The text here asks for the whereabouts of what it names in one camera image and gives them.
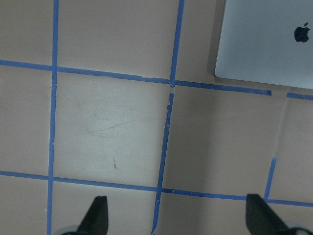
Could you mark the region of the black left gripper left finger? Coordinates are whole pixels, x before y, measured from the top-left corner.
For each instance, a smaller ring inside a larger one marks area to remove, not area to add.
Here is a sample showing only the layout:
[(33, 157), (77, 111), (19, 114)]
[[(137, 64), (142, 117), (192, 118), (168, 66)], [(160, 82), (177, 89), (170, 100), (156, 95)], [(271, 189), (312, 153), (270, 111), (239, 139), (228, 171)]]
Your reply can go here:
[(93, 200), (77, 229), (79, 235), (106, 235), (109, 229), (108, 201), (106, 196)]

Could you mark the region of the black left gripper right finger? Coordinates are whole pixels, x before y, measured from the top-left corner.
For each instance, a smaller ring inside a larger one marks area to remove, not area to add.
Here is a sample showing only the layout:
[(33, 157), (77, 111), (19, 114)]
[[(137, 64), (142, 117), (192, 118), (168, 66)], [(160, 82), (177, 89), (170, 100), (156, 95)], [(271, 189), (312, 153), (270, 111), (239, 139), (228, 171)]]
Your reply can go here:
[(251, 235), (288, 235), (289, 228), (258, 194), (246, 196), (246, 227)]

